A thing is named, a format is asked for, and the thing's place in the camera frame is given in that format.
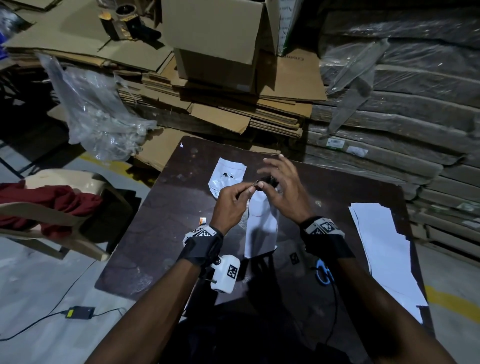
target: white plastic device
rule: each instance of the white plastic device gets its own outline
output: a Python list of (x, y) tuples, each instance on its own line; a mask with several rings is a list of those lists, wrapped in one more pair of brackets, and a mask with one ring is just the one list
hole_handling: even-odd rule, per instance
[(240, 269), (240, 260), (233, 255), (219, 256), (211, 267), (215, 269), (210, 288), (220, 293), (232, 293)]

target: forearm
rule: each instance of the forearm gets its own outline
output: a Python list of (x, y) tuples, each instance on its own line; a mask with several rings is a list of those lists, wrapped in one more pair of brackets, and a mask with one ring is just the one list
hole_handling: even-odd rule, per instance
[(328, 264), (365, 349), (377, 363), (455, 362), (355, 258)]
[(157, 360), (199, 274), (199, 266), (179, 260), (122, 317), (85, 363), (150, 364)]

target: wooden tabletop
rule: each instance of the wooden tabletop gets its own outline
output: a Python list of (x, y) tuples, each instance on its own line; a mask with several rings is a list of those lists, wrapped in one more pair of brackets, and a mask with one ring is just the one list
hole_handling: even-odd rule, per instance
[[(115, 295), (139, 299), (175, 263), (184, 235), (198, 227), (200, 217), (210, 221), (215, 199), (208, 181), (219, 158), (247, 166), (243, 180), (258, 179), (256, 171), (263, 165), (265, 154), (255, 153), (207, 140), (183, 137), (181, 143), (158, 177), (155, 185), (133, 219), (115, 252), (100, 275), (95, 287)], [(346, 234), (346, 240), (360, 264), (368, 264), (348, 206), (353, 202), (379, 203), (392, 211), (397, 232), (411, 240), (412, 234), (400, 187), (351, 174), (297, 163), (300, 179), (312, 199), (315, 213), (331, 218)], [(243, 259), (246, 214), (224, 239), (221, 254)], [(334, 297), (331, 286), (323, 287), (314, 277), (316, 258), (304, 251), (299, 228), (280, 217), (278, 248), (273, 254), (283, 303), (301, 323), (308, 341), (324, 341), (332, 326)], [(411, 270), (420, 289), (425, 288), (415, 244), (411, 243)], [(292, 264), (296, 253), (301, 264)], [(216, 303), (237, 300), (248, 289), (249, 271), (236, 282), (231, 295), (219, 294)], [(433, 334), (428, 307), (421, 309), (423, 325)], [(335, 334), (330, 345), (347, 352), (352, 361), (361, 362), (366, 352), (340, 302)]]

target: scissors handle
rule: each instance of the scissors handle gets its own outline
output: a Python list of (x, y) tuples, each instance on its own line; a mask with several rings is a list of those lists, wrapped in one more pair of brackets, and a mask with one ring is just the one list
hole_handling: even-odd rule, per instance
[(315, 268), (317, 269), (315, 276), (317, 277), (318, 282), (322, 286), (328, 286), (333, 281), (333, 277), (330, 270), (325, 266), (323, 260), (318, 259)]

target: gray floor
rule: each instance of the gray floor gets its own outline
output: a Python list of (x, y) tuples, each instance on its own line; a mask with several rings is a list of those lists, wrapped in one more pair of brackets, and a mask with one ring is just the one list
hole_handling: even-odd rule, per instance
[[(0, 157), (17, 170), (28, 167), (32, 160), (66, 140), (57, 125), (41, 125), (35, 135), (36, 146), (9, 143), (0, 148)], [(42, 139), (54, 128), (55, 142)], [(75, 156), (75, 148), (61, 150), (56, 160)], [(51, 167), (47, 160), (40, 163)], [(34, 170), (29, 167), (24, 175)], [(124, 174), (113, 172), (112, 166), (98, 165), (85, 158), (75, 158), (64, 168), (90, 170), (106, 177), (114, 187), (136, 191), (144, 199), (149, 188)], [(0, 166), (0, 182), (18, 178)], [(479, 265), (456, 259), (429, 247), (418, 247), (420, 266), (427, 291), (440, 292), (431, 301), (431, 311), (438, 340), (460, 364), (478, 363), (480, 357), (480, 268)], [(0, 238), (0, 339), (9, 337), (48, 314), (62, 295), (79, 277), (54, 312), (74, 305), (96, 307), (96, 313), (115, 308), (129, 309), (132, 301), (93, 288), (105, 263), (94, 262), (75, 252), (63, 260), (32, 251), (8, 239)], [(0, 364), (80, 364), (118, 321), (113, 311), (88, 321), (67, 320), (62, 315), (50, 317), (7, 342), (0, 342)]]

